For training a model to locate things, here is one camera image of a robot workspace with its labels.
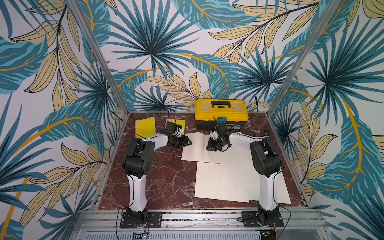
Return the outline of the yellow cover notebook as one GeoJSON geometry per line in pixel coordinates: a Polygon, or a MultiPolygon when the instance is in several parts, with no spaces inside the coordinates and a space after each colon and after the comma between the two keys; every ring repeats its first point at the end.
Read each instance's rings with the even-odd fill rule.
{"type": "Polygon", "coordinates": [[[150,138],[156,134],[155,118],[150,117],[135,121],[135,134],[136,138],[144,139],[150,138]]]}
{"type": "Polygon", "coordinates": [[[166,121],[166,124],[170,122],[170,123],[175,123],[177,125],[180,125],[180,127],[178,127],[178,129],[176,130],[176,133],[175,135],[177,136],[182,136],[185,134],[185,128],[186,128],[186,120],[178,120],[178,119],[170,119],[170,120],[167,120],[166,121]]]}

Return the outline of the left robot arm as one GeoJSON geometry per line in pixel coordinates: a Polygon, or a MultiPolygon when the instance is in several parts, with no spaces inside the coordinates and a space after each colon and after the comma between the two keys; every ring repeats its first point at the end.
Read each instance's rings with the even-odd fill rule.
{"type": "Polygon", "coordinates": [[[120,228],[160,228],[162,212],[149,212],[146,198],[146,180],[152,167],[157,149],[170,146],[181,149],[192,145],[189,137],[183,134],[184,127],[168,121],[165,129],[145,138],[135,134],[126,152],[122,167],[130,184],[130,202],[122,211],[120,228]]]}

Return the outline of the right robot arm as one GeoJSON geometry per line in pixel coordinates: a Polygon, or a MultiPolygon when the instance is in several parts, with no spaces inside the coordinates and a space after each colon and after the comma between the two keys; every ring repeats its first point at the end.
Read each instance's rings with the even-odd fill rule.
{"type": "Polygon", "coordinates": [[[242,212],[237,218],[246,228],[283,227],[284,222],[277,200],[278,174],[283,170],[283,162],[277,147],[270,136],[253,137],[236,130],[229,130],[225,123],[216,124],[213,137],[209,138],[207,151],[224,152],[224,147],[241,147],[252,157],[254,169],[260,175],[260,199],[256,211],[242,212]]]}

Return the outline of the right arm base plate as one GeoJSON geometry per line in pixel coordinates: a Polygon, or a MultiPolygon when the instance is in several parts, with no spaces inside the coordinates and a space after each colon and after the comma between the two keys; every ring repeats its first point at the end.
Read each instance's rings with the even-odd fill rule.
{"type": "Polygon", "coordinates": [[[245,228],[284,227],[283,218],[279,212],[244,211],[238,218],[245,228]]]}

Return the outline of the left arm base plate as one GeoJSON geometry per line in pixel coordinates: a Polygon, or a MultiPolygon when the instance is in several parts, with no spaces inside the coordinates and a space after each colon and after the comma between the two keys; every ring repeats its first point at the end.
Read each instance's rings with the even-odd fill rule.
{"type": "Polygon", "coordinates": [[[150,229],[159,229],[162,224],[162,217],[162,212],[135,212],[127,210],[122,213],[120,228],[135,229],[149,227],[150,229]]]}

